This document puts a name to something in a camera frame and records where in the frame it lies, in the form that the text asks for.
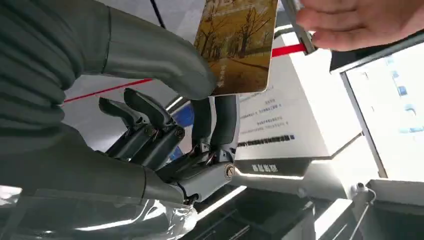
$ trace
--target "human hand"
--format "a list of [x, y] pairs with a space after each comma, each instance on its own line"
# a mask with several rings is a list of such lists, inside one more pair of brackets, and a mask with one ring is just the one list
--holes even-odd
[[424, 0], [300, 0], [297, 23], [316, 31], [319, 48], [350, 51], [384, 45], [424, 29]]

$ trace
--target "red line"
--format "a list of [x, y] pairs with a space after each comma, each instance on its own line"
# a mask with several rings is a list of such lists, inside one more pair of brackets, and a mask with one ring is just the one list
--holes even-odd
[[[296, 44], [296, 45], [291, 45], [291, 46], [283, 46], [283, 47], [279, 47], [279, 48], [274, 48], [272, 50], [272, 57], [275, 58], [275, 57], [279, 57], [279, 56], [283, 56], [283, 55], [287, 55], [287, 54], [292, 54], [292, 53], [297, 53], [297, 52], [304, 52], [304, 51], [306, 51], [306, 48], [305, 48], [305, 46], [303, 44]], [[107, 88], [107, 89], [104, 89], [104, 90], [101, 90], [101, 91], [96, 91], [96, 92], [92, 92], [92, 93], [89, 93], [89, 94], [86, 94], [86, 95], [82, 95], [82, 96], [77, 96], [77, 97], [74, 97], [74, 98], [66, 99], [63, 103], [69, 103], [69, 102], [76, 101], [76, 100], [79, 100], [79, 99], [83, 99], [83, 98], [95, 96], [97, 94], [106, 93], [106, 92], [117, 90], [117, 89], [120, 89], [120, 88], [134, 86], [134, 85], [137, 85], [137, 84], [144, 84], [144, 83], [150, 82], [152, 80], [153, 79], [151, 79], [151, 78], [146, 78], [146, 79], [142, 79], [142, 80], [130, 82], [130, 83], [127, 83], [127, 84], [114, 86], [114, 87]]]
[[283, 46], [279, 48], [274, 48], [272, 50], [272, 57], [279, 57], [287, 54], [297, 53], [297, 52], [304, 52], [306, 51], [305, 45], [303, 44], [296, 44], [291, 46]]
[[133, 82], [126, 83], [126, 84], [123, 84], [123, 85], [118, 85], [118, 86], [114, 86], [114, 87], [111, 87], [111, 88], [107, 88], [107, 89], [104, 89], [104, 90], [101, 90], [101, 91], [96, 91], [96, 92], [92, 92], [92, 93], [89, 93], [89, 94], [86, 94], [86, 95], [66, 99], [63, 103], [69, 103], [69, 102], [72, 102], [72, 101], [76, 101], [78, 99], [83, 99], [83, 98], [95, 96], [97, 94], [102, 94], [102, 93], [110, 92], [110, 91], [113, 91], [113, 90], [116, 90], [116, 89], [134, 86], [134, 85], [137, 85], [137, 84], [144, 84], [144, 83], [150, 82], [152, 80], [153, 79], [151, 79], [151, 78], [146, 78], [146, 79], [141, 79], [141, 80], [138, 80], [138, 81], [133, 81]]

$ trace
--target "human finger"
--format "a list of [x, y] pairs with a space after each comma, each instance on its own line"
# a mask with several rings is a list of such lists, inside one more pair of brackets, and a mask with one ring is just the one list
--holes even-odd
[[358, 5], [358, 0], [300, 0], [306, 8], [323, 13], [339, 13], [353, 11]]
[[334, 31], [357, 29], [362, 22], [357, 11], [325, 13], [311, 8], [301, 9], [297, 14], [296, 21], [297, 24], [306, 30], [324, 29]]
[[339, 52], [381, 44], [380, 40], [367, 28], [358, 28], [351, 31], [320, 30], [313, 35], [312, 42], [319, 48]]

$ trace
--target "transparent plastic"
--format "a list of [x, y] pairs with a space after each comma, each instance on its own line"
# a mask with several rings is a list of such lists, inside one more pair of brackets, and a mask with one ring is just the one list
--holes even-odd
[[193, 207], [157, 199], [21, 192], [0, 186], [1, 240], [177, 240], [197, 222]]

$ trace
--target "cable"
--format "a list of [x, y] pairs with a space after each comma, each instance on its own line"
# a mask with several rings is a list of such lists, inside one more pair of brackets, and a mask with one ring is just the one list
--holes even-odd
[[361, 222], [362, 222], [362, 220], [365, 217], [365, 214], [367, 213], [368, 209], [370, 208], [370, 205], [373, 205], [374, 202], [377, 199], [376, 192], [374, 190], [372, 190], [371, 188], [368, 188], [368, 187], [362, 185], [359, 189], [361, 191], [365, 192], [365, 193], [371, 192], [373, 194], [373, 197], [372, 197], [372, 200], [370, 200], [369, 202], [366, 203], [366, 207], [363, 210], [362, 215], [360, 216], [360, 218], [358, 220], [358, 223], [356, 224], [355, 229], [353, 230], [352, 235], [350, 236], [349, 240], [353, 240], [354, 239], [355, 234], [357, 233], [357, 231], [359, 229], [359, 226], [361, 225]]
[[165, 27], [164, 20], [162, 19], [161, 13], [159, 12], [159, 8], [158, 8], [158, 5], [156, 5], [155, 0], [150, 0], [150, 3], [151, 3], [151, 5], [153, 6], [154, 13], [156, 14], [156, 17], [157, 17], [157, 20], [159, 21], [160, 26], [161, 26], [163, 29], [167, 29], [167, 28]]

